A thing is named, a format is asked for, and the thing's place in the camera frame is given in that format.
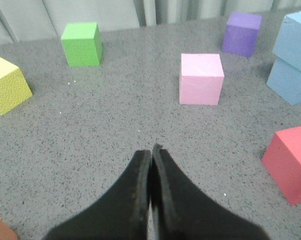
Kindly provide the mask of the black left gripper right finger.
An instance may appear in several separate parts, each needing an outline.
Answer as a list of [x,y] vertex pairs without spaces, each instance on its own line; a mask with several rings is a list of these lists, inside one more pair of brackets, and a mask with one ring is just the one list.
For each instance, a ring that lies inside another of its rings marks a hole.
[[159,144],[152,151],[151,204],[159,240],[269,239],[261,227],[204,194]]

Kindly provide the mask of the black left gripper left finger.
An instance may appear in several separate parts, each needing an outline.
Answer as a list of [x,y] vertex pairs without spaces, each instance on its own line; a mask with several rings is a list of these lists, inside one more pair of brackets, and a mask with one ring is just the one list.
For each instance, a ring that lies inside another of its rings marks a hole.
[[138,150],[111,188],[87,209],[51,229],[47,240],[145,240],[151,152]]

